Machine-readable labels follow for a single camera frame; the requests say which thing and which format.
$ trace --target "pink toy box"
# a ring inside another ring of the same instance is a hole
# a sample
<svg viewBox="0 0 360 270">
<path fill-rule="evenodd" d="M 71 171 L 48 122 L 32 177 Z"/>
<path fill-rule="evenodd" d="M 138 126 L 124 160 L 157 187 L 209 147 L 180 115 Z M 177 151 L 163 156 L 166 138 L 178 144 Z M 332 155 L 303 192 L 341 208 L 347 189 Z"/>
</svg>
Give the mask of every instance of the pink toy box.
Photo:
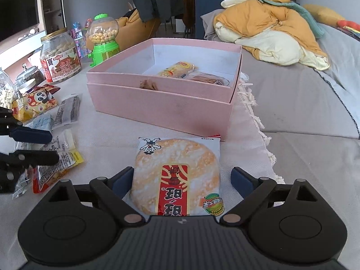
<svg viewBox="0 0 360 270">
<path fill-rule="evenodd" d="M 241 71 L 241 46 L 207 40 L 153 38 L 87 72 L 97 111 L 189 134 L 226 138 Z M 229 86 L 156 76 L 179 62 L 224 77 Z M 157 91 L 141 89 L 150 79 Z"/>
</svg>

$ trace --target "brown chair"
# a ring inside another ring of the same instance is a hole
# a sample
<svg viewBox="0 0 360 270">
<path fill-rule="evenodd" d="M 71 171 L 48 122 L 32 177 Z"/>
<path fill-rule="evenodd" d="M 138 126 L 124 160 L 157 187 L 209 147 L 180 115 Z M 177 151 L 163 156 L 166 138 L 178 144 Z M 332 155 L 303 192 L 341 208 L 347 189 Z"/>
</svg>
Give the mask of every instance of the brown chair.
<svg viewBox="0 0 360 270">
<path fill-rule="evenodd" d="M 182 18 L 183 23 L 185 24 L 184 38 L 187 35 L 189 37 L 189 32 L 194 33 L 195 28 L 195 0 L 184 0 L 185 12 L 184 17 Z"/>
<path fill-rule="evenodd" d="M 119 24 L 119 33 L 115 40 L 120 47 L 120 51 L 152 38 L 161 23 L 158 18 L 142 22 L 137 10 L 134 11 L 130 18 L 121 17 L 117 19 L 117 22 Z M 92 51 L 94 43 L 87 39 L 86 47 Z"/>
</svg>

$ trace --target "floor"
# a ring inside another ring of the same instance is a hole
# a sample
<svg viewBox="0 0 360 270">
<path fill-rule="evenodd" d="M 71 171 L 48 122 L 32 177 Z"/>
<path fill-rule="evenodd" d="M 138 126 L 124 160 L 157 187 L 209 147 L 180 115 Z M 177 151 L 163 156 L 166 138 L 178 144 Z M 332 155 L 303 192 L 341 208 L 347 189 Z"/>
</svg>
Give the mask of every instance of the floor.
<svg viewBox="0 0 360 270">
<path fill-rule="evenodd" d="M 173 30 L 171 29 L 171 24 L 168 23 L 166 25 L 166 30 L 165 30 L 165 25 L 161 24 L 159 26 L 159 29 L 156 31 L 155 37 L 175 37 L 175 38 L 183 38 L 184 34 L 183 33 L 175 33 L 175 24 L 173 23 Z M 189 37 L 186 38 L 195 38 L 195 33 L 190 33 Z"/>
</svg>

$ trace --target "ribbed black surface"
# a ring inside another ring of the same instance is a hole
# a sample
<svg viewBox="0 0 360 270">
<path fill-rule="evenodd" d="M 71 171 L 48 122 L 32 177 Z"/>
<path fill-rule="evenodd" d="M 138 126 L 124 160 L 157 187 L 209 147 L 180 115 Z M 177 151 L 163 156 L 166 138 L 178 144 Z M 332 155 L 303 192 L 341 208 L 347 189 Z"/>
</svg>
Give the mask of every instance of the ribbed black surface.
<svg viewBox="0 0 360 270">
<path fill-rule="evenodd" d="M 211 216 L 151 218 L 143 227 L 126 229 L 114 247 L 92 262 L 48 267 L 29 262 L 23 270 L 344 270 L 337 261 L 299 267 L 258 253 L 241 230 L 220 226 Z"/>
</svg>

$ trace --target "television screen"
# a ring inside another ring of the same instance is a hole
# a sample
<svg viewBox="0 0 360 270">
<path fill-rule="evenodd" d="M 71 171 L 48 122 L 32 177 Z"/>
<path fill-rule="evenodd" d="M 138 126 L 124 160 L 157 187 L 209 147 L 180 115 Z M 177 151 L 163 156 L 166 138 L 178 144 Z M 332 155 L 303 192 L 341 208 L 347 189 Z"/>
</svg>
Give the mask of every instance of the television screen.
<svg viewBox="0 0 360 270">
<path fill-rule="evenodd" d="M 0 41 L 38 24 L 37 0 L 0 0 Z"/>
</svg>

